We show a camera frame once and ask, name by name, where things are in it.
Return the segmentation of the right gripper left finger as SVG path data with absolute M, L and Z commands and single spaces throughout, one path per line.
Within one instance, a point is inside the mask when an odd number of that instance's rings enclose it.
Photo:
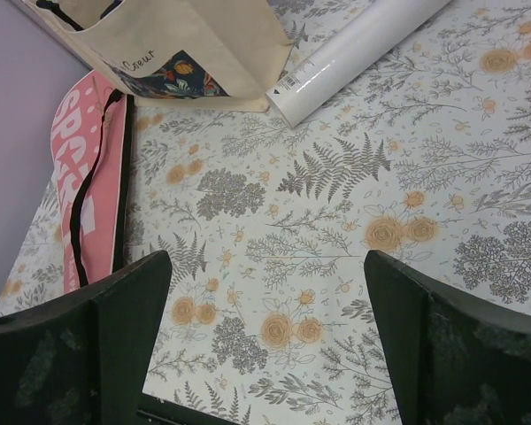
M 0 424 L 133 424 L 172 265 L 156 251 L 0 317 Z

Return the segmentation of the white shuttlecock tube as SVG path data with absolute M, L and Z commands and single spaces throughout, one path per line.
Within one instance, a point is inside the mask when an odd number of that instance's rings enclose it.
M 294 128 L 447 3 L 374 2 L 281 78 L 265 93 L 267 100 Z

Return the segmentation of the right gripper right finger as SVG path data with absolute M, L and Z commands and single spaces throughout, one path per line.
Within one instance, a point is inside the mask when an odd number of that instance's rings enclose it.
M 531 424 L 531 316 L 369 251 L 366 285 L 404 424 Z

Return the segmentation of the pink racket cover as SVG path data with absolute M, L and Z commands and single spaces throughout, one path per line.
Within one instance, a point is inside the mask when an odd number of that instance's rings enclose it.
M 124 266 L 134 99 L 99 72 L 62 100 L 50 131 L 66 293 Z

